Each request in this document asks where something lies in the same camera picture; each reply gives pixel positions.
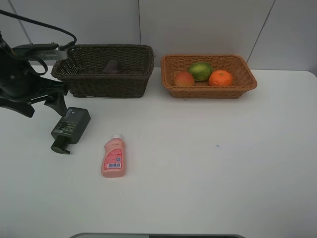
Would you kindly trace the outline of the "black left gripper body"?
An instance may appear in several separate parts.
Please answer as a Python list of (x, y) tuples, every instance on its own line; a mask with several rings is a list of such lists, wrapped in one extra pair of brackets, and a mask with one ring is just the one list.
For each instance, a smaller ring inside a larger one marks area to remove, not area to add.
[(0, 57), (0, 106), (31, 118), (33, 104), (49, 95), (67, 94), (62, 82), (38, 75), (28, 61), (11, 56)]

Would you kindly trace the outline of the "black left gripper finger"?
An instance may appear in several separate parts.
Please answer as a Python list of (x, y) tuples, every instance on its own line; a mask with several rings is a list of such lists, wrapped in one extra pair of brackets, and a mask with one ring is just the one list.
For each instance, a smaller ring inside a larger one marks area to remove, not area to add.
[(45, 100), (44, 105), (52, 108), (62, 117), (64, 117), (67, 113), (67, 106), (65, 104), (63, 94), (49, 95)]

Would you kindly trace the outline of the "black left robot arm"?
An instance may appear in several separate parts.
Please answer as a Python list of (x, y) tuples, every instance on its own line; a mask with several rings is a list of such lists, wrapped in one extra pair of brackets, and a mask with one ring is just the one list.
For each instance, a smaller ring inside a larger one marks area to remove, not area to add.
[(31, 118), (33, 104), (44, 102), (60, 116), (67, 107), (64, 96), (68, 90), (62, 82), (44, 78), (48, 66), (46, 53), (58, 44), (21, 45), (11, 48), (0, 39), (0, 106)]

